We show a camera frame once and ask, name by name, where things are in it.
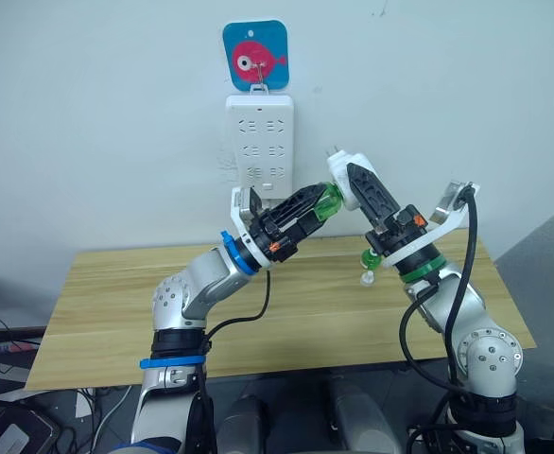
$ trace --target white plug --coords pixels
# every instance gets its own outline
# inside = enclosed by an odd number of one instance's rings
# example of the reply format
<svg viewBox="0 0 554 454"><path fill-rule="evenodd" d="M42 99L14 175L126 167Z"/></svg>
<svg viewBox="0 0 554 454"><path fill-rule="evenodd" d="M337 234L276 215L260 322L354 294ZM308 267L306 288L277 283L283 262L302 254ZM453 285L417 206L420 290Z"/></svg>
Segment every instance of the white plug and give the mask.
<svg viewBox="0 0 554 454"><path fill-rule="evenodd" d="M365 167L373 172L374 175L377 175L377 173L365 154L349 154L342 149L338 153L327 158L327 165L330 167L330 173L334 178L334 183L340 190L340 194L342 194L344 206L347 210L353 211L359 207L359 201L356 199L355 194L353 194L351 184L349 183L349 174L346 169L349 163Z"/></svg>
<svg viewBox="0 0 554 454"><path fill-rule="evenodd" d="M239 182L263 200L292 194L294 102L287 95L227 97L227 122Z"/></svg>

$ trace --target power strip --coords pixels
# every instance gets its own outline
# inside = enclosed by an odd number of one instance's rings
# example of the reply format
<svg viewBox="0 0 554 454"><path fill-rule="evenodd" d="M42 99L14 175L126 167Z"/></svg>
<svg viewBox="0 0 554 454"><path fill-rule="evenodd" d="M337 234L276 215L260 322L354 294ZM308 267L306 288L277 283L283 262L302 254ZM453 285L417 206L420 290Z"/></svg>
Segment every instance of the power strip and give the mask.
<svg viewBox="0 0 554 454"><path fill-rule="evenodd" d="M242 186L261 199L292 194L294 102L287 95L227 97L227 124Z"/></svg>

